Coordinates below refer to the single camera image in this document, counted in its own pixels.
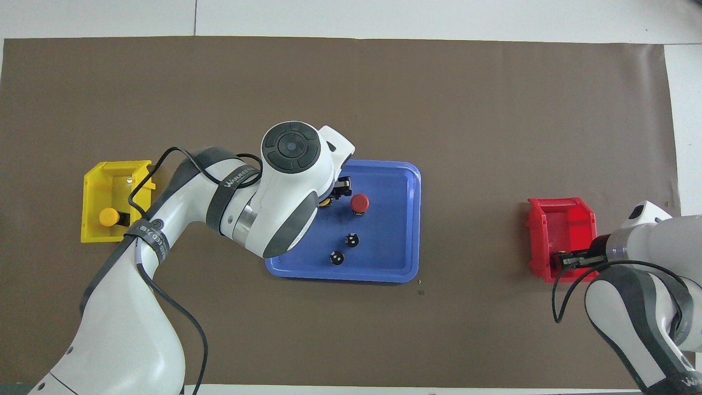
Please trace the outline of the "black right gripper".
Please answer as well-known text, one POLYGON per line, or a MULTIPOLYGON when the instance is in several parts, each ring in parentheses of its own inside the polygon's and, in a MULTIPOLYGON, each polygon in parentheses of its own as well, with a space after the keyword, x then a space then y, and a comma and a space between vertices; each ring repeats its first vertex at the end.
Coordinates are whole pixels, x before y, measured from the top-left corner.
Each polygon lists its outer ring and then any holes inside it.
POLYGON ((597 255, 589 250, 576 250, 572 252, 559 251, 559 258, 571 258, 571 262, 561 262, 562 270, 573 268, 591 268, 597 264, 597 255))

